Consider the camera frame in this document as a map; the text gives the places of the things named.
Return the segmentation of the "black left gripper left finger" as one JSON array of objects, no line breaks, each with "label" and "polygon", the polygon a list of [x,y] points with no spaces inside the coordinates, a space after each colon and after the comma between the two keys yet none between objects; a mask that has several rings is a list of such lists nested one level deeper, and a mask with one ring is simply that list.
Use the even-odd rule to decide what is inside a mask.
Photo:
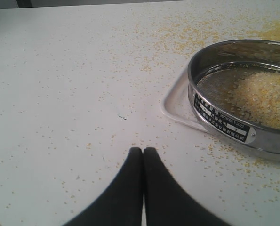
[{"label": "black left gripper left finger", "polygon": [[140,226],[144,186],[143,152],[132,147],[104,192],[66,226]]}]

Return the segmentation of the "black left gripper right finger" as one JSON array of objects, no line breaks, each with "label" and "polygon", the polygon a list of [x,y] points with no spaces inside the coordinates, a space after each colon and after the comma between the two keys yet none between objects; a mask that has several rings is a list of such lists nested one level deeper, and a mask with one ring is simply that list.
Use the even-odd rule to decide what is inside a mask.
[{"label": "black left gripper right finger", "polygon": [[219,219],[174,180],[155,148],[144,149],[145,213],[148,226],[217,226]]}]

